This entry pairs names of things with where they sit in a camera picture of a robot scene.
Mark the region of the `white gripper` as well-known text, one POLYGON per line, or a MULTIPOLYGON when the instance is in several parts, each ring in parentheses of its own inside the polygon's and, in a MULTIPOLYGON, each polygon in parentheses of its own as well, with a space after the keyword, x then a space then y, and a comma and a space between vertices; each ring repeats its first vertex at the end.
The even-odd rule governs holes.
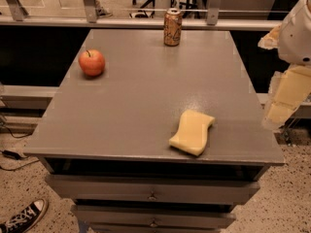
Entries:
POLYGON ((292 63, 284 72, 275 72, 268 89, 262 126, 275 130, 296 112, 311 93, 311 12, 310 0, 298 0, 282 21, 265 36, 258 46, 278 49, 279 57, 292 63))

